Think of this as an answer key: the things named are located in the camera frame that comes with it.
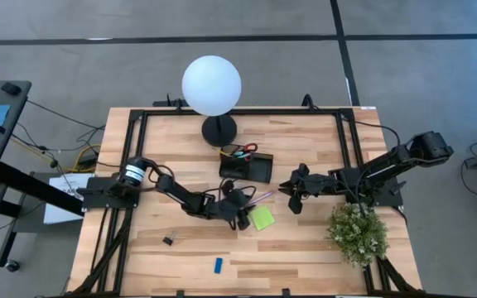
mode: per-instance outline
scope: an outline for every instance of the black line on floor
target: black line on floor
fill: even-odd
[[[344,27],[341,22],[340,8],[337,0],[330,0],[330,7],[332,8],[332,16],[335,21],[336,35],[338,36],[338,46],[340,47],[341,63],[344,66],[345,78],[349,86],[350,101],[353,106],[359,106],[360,100],[358,91],[356,90],[356,83],[354,81],[353,67],[351,66],[351,59],[349,58],[349,49],[345,41]]]
[[[477,40],[477,33],[347,35],[344,38],[347,41],[454,41],[454,40]]]
[[[257,36],[170,36],[128,38],[72,38],[0,40],[0,46],[55,46],[55,45],[111,45],[111,44],[166,44],[194,42],[238,42],[238,41],[336,41],[335,35],[257,35]]]

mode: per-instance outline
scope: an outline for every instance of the green sticky note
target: green sticky note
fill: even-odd
[[[249,217],[258,231],[275,223],[272,212],[270,212],[270,209],[267,206],[256,207],[249,213]]]

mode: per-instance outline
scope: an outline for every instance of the white globe lamp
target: white globe lamp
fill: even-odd
[[[183,74],[181,90],[197,113],[209,116],[202,125],[204,139],[215,147],[230,144],[237,136],[237,123],[226,113],[242,91],[240,74],[231,62],[215,55],[194,60]]]

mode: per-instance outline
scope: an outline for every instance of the wooden tabletop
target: wooden tabletop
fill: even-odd
[[[129,111],[130,108],[110,110],[99,161],[115,165],[121,161]],[[354,108],[354,114],[359,121],[379,124],[375,109]],[[143,155],[169,166],[176,180],[190,191],[218,187],[221,179],[218,152],[200,133],[204,120],[203,116],[148,119]],[[185,290],[186,295],[279,295],[283,288],[290,288],[293,295],[365,293],[360,269],[343,263],[340,250],[325,239],[330,212],[343,204],[345,198],[310,197],[303,202],[301,214],[295,215],[287,207],[289,197],[277,192],[277,186],[289,179],[300,162],[305,162],[311,173],[326,174],[328,170],[343,167],[334,117],[262,115],[234,116],[234,120],[238,126],[234,143],[256,142],[259,152],[274,155],[270,185],[245,180],[237,185],[255,185],[258,195],[275,190],[275,195],[264,204],[272,211],[276,223],[260,232],[254,226],[232,231],[225,221],[186,215],[177,202],[163,194],[144,193],[133,213],[121,295],[175,295],[176,290]],[[360,124],[357,128],[366,161],[386,151],[381,129]],[[137,141],[137,125],[135,129],[132,148]],[[345,131],[355,165],[347,123]],[[96,173],[110,176],[114,171],[117,169],[99,166]],[[409,283],[420,288],[404,220],[391,208],[376,208],[376,212],[389,229],[390,261]],[[69,291],[89,274],[102,214],[103,210],[97,209],[84,216]],[[169,247],[161,240],[172,231],[177,231],[176,240]],[[217,257],[224,260],[220,274],[214,273]],[[107,290],[113,287],[117,257],[113,260]],[[373,277],[379,289],[375,265]]]

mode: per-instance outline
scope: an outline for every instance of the floor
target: floor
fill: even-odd
[[[441,132],[454,156],[401,176],[408,228],[427,291],[477,296],[477,196],[460,180],[477,142],[477,1],[0,0],[0,79],[30,80],[31,100],[93,125],[110,107],[181,97],[184,69],[208,54],[237,67],[240,105],[296,105],[309,93],[317,105],[376,106],[403,141]],[[20,123],[49,147],[76,147],[87,131],[29,104]],[[58,157],[70,164],[76,153]],[[50,170],[13,143],[3,160]],[[465,179],[477,190],[477,171]],[[22,269],[0,269],[0,296],[59,294],[79,230],[19,235],[11,256]]]

